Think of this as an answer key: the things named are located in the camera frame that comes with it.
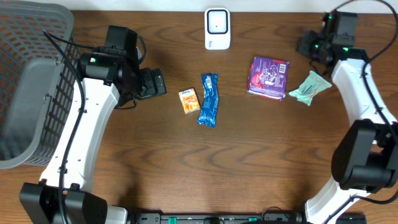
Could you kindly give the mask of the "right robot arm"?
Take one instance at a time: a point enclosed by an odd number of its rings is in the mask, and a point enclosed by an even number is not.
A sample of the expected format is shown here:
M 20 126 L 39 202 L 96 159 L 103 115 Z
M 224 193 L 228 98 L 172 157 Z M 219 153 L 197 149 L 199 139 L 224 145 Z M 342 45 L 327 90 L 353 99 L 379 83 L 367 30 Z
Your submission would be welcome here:
M 364 49 L 354 47 L 356 13 L 333 10 L 319 32 L 308 30 L 297 52 L 326 66 L 350 128 L 333 153 L 331 178 L 304 205 L 303 223 L 355 223 L 342 214 L 358 200 L 397 182 L 397 120 L 386 108 Z

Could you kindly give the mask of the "blue Oreo cookie pack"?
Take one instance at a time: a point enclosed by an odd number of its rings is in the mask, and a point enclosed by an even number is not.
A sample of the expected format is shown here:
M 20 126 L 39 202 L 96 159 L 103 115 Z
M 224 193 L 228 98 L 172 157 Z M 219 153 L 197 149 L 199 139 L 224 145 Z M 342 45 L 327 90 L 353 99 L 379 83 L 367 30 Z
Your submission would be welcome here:
M 218 74 L 203 74 L 201 79 L 204 89 L 204 100 L 197 123 L 214 128 L 216 126 L 219 103 Z

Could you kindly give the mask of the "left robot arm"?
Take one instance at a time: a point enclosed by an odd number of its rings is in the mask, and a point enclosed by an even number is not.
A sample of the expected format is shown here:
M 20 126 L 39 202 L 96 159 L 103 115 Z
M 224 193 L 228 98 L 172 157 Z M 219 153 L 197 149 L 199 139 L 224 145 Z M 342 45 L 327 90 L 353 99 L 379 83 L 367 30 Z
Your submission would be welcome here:
M 87 47 L 72 65 L 72 107 L 56 150 L 36 184 L 25 183 L 20 202 L 33 223 L 134 223 L 126 208 L 92 193 L 96 158 L 114 110 L 167 91 L 160 69 L 142 68 L 143 38 L 109 26 L 102 47 Z

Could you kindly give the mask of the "pink purple liner pack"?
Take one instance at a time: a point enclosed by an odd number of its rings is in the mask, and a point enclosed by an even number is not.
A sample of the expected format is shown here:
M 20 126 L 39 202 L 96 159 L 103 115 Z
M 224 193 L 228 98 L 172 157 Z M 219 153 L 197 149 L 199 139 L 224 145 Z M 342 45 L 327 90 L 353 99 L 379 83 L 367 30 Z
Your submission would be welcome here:
M 253 95 L 283 100 L 286 96 L 287 73 L 290 63 L 267 57 L 254 57 L 248 75 L 247 92 Z

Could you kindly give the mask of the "orange Kleenex tissue pack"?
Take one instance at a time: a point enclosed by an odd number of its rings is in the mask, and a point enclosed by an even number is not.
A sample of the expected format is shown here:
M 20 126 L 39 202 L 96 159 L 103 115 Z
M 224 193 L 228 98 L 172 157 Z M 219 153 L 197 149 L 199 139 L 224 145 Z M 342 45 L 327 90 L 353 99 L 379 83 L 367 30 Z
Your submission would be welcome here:
M 178 93 L 185 114 L 189 114 L 200 109 L 199 100 L 194 88 Z

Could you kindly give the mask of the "green wet wipes pack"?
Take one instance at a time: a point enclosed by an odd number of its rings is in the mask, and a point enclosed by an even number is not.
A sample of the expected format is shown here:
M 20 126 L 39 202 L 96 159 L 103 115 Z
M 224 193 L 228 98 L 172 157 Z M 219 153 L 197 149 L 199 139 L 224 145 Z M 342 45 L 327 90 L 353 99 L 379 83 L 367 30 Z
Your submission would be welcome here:
M 331 86 L 331 83 L 311 70 L 305 81 L 296 90 L 290 91 L 289 95 L 310 106 L 315 95 Z

